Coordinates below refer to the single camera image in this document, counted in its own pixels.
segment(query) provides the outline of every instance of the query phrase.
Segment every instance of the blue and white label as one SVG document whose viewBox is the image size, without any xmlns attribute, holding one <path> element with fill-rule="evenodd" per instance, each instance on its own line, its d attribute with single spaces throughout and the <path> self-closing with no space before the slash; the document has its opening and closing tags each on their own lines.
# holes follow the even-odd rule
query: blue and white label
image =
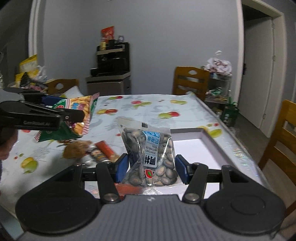
<svg viewBox="0 0 296 241">
<path fill-rule="evenodd" d="M 146 136 L 144 166 L 156 168 L 160 134 L 153 131 L 143 131 Z"/>
</svg>

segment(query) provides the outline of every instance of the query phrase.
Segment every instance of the fruit-patterned tablecloth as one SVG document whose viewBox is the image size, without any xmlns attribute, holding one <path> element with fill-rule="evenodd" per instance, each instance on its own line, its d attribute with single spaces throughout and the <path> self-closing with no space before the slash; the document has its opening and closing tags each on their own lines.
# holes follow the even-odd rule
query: fruit-patterned tablecloth
<svg viewBox="0 0 296 241">
<path fill-rule="evenodd" d="M 93 142 L 105 140 L 119 155 L 125 153 L 116 124 L 118 116 L 171 129 L 203 127 L 241 172 L 259 183 L 264 182 L 257 165 L 228 128 L 192 93 L 184 96 L 153 94 L 99 97 L 90 122 L 89 134 L 82 139 Z M 13 147 L 9 158 L 3 161 L 0 204 L 13 215 L 15 204 L 23 194 L 77 162 L 62 158 L 65 146 L 57 141 L 36 142 L 36 133 L 37 131 L 19 131 L 19 141 Z M 26 166 L 23 161 L 28 157 L 37 163 L 36 169 L 34 165 L 30 167 L 35 169 L 31 173 L 23 168 Z"/>
</svg>

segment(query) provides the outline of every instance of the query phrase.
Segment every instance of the wooden chair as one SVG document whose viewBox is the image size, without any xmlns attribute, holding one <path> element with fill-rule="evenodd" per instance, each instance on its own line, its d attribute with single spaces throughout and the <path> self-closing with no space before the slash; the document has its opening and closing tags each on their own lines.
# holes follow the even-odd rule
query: wooden chair
<svg viewBox="0 0 296 241">
<path fill-rule="evenodd" d="M 281 106 L 281 112 L 279 114 L 275 129 L 270 137 L 270 141 L 263 153 L 263 156 L 258 163 L 259 168 L 262 170 L 267 161 L 271 159 L 290 180 L 296 185 L 296 164 L 292 162 L 284 153 L 275 147 L 279 141 L 287 148 L 289 148 L 294 154 L 296 154 L 296 136 L 283 128 L 285 121 L 296 126 L 296 104 L 284 100 Z M 296 209 L 296 201 L 293 202 L 286 210 L 286 216 L 292 213 Z"/>
<path fill-rule="evenodd" d="M 79 80 L 77 79 L 57 79 L 57 80 L 49 80 L 46 82 L 48 86 L 48 91 L 47 93 L 49 95 L 53 94 L 62 94 L 72 88 L 73 86 L 78 86 L 79 87 Z"/>
<path fill-rule="evenodd" d="M 203 82 L 194 82 L 187 80 L 186 77 L 203 80 Z M 210 77 L 210 72 L 195 67 L 176 67 L 173 84 L 173 95 L 185 95 L 187 88 L 192 90 L 198 98 L 205 101 L 205 94 L 207 91 L 207 82 Z"/>
</svg>

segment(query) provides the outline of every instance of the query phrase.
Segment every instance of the white door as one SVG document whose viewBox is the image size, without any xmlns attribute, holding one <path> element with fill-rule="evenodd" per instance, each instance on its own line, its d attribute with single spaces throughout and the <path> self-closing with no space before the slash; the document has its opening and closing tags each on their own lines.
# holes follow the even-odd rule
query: white door
<svg viewBox="0 0 296 241">
<path fill-rule="evenodd" d="M 273 70 L 273 31 L 270 17 L 245 22 L 246 64 L 238 108 L 257 128 L 261 127 Z"/>
</svg>

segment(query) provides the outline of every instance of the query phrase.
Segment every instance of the open tray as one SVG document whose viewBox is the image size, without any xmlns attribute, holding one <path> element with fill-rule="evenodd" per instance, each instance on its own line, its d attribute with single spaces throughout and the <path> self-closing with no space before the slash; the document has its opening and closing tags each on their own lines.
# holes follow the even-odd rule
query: open tray
<svg viewBox="0 0 296 241">
<path fill-rule="evenodd" d="M 223 165 L 236 165 L 225 154 L 220 146 L 212 137 L 202 128 L 184 128 L 171 129 L 171 135 L 174 142 L 175 155 L 181 154 L 189 163 L 199 162 L 207 165 L 209 169 L 221 169 Z M 162 194 L 178 194 L 183 196 L 183 187 L 174 186 L 157 188 Z M 208 198 L 219 190 L 219 183 L 208 183 L 204 198 Z"/>
</svg>

